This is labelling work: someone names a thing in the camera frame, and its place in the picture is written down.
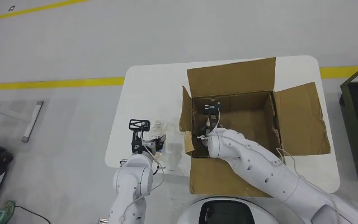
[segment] gray floor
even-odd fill
[[[16,7],[22,2],[29,1],[16,0]],[[12,4],[0,1],[0,15]],[[0,20],[0,81],[116,77],[144,64],[291,55],[311,55],[322,67],[353,66],[357,8],[354,0],[90,0]]]
[[[27,2],[17,0],[16,7]],[[13,3],[0,1],[0,15]],[[301,54],[316,57],[322,67],[355,65],[357,6],[339,0],[91,0],[5,18],[0,20],[0,82],[120,77],[135,65]],[[341,174],[337,194],[356,203],[358,181],[338,105],[340,83],[323,81]],[[0,105],[18,112],[30,113],[36,101],[45,101],[28,144],[20,141],[25,124],[0,116],[0,145],[16,156],[0,204],[15,200],[59,224],[106,217],[116,194],[115,171],[105,165],[104,155],[120,91],[0,91]],[[187,178],[168,176],[147,199],[147,223],[174,223],[196,198],[187,185]],[[298,223],[274,200],[255,201],[282,223]],[[12,223],[41,220],[16,211]]]
[[[342,82],[323,80],[323,87],[341,175],[337,195],[358,206],[357,175],[338,104]],[[0,116],[0,145],[15,154],[0,203],[15,200],[53,223],[96,223],[107,217],[116,198],[115,170],[105,165],[104,155],[120,91],[121,87],[0,91],[0,105],[24,114],[31,113],[37,100],[45,101],[28,144],[20,141],[26,124]],[[189,195],[188,183],[188,178],[167,175],[161,188],[148,196],[147,223],[175,223],[197,198]],[[251,200],[281,223],[300,223],[273,199]],[[17,209],[10,224],[41,221]]]

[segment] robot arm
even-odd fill
[[[207,144],[210,157],[225,160],[242,179],[283,202],[305,223],[358,223],[358,213],[350,205],[297,176],[243,134],[216,128],[208,134]]]
[[[131,120],[129,129],[133,131],[133,154],[128,160],[120,162],[121,168],[114,176],[113,187],[118,197],[111,207],[109,224],[143,224],[147,207],[144,197],[164,181],[152,188],[154,155],[163,148],[166,135],[150,141],[143,140],[143,132],[150,129],[148,120]],[[156,162],[158,171],[160,163]]]
[[[134,153],[116,172],[113,185],[118,197],[111,208],[109,223],[144,223],[147,207],[144,196],[152,189],[152,182],[151,155]]]

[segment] yellow tape stripe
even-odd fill
[[[87,80],[58,80],[43,82],[12,82],[0,83],[0,90],[18,90],[24,88],[74,88],[95,86],[122,86],[124,77],[94,78]]]
[[[349,78],[358,72],[358,66],[320,68],[322,78]]]
[[[42,11],[42,10],[48,10],[50,8],[57,8],[57,7],[61,7],[61,6],[68,6],[70,4],[77,4],[77,3],[81,3],[81,2],[88,2],[89,0],[67,0],[64,2],[59,2],[59,3],[54,3],[54,4],[48,4],[46,6],[39,6],[39,7],[35,7],[35,8],[29,8],[27,10],[21,10],[21,11],[17,11],[17,12],[9,12],[7,14],[3,14],[0,15],[0,19],[1,18],[7,18],[7,17],[11,17],[11,16],[18,16],[18,15],[22,15],[22,14],[27,14],[27,13],[32,13],[32,12],[37,12],[37,11]]]
[[[348,78],[358,71],[358,66],[320,68],[322,78]],[[0,83],[0,90],[18,90],[24,88],[75,88],[96,86],[122,86],[124,77],[94,78],[86,80],[58,80],[40,82]]]

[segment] open cardboard box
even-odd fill
[[[191,97],[183,87],[180,129],[192,157],[190,193],[266,197],[218,158],[209,158],[196,136],[203,133],[204,104],[220,102],[220,125],[241,132],[277,154],[330,153],[315,83],[275,92],[276,58],[187,70]]]

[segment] white table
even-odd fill
[[[168,124],[167,148],[159,160],[167,166],[167,174],[189,176],[191,160],[183,152],[183,134],[178,131],[182,107],[181,86],[190,90],[186,70],[247,60],[253,59],[131,67],[125,76],[107,146],[107,166],[119,167],[119,161],[131,155],[132,132],[128,129],[130,119],[148,119],[152,123],[161,120]],[[277,57],[275,75],[275,91],[315,82],[331,153],[294,157],[301,175],[325,191],[335,192],[340,186],[340,177],[317,60],[311,56]],[[286,161],[289,169],[293,170],[292,159],[287,157]]]

